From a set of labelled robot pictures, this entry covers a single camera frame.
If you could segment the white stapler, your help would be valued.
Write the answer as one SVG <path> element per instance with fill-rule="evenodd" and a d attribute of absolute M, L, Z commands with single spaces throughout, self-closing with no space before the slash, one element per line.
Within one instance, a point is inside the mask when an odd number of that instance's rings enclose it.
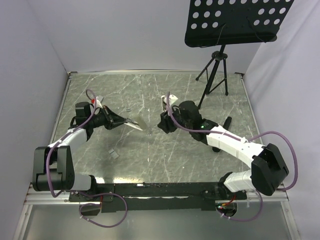
<path fill-rule="evenodd" d="M 140 115 L 136 115 L 133 119 L 127 118 L 124 124 L 139 131 L 145 131 L 148 128 L 147 123 Z"/>

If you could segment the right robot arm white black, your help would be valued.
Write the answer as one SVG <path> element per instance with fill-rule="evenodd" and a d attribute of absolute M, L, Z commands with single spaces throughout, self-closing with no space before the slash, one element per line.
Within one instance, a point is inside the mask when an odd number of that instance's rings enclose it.
<path fill-rule="evenodd" d="M 157 126 L 166 134 L 180 128 L 194 140 L 224 151 L 248 166 L 246 171 L 227 173 L 222 178 L 218 193 L 223 199 L 243 190 L 257 190 L 271 196 L 288 176 L 289 169 L 276 145 L 255 143 L 231 133 L 226 127 L 203 118 L 193 101 L 178 102 L 175 95 L 163 95 L 161 106 Z"/>

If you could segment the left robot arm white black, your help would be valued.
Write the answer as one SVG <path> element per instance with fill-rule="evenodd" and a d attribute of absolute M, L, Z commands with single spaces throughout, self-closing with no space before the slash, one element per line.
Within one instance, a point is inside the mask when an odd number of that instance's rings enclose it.
<path fill-rule="evenodd" d="M 81 191 L 87 201 L 95 200 L 99 188 L 93 183 L 93 176 L 75 173 L 73 154 L 92 136 L 94 129 L 105 127 L 112 130 L 127 122 L 107 106 L 95 113 L 95 106 L 89 102 L 75 105 L 75 116 L 66 134 L 48 146 L 34 151 L 32 187 L 35 191 Z"/>

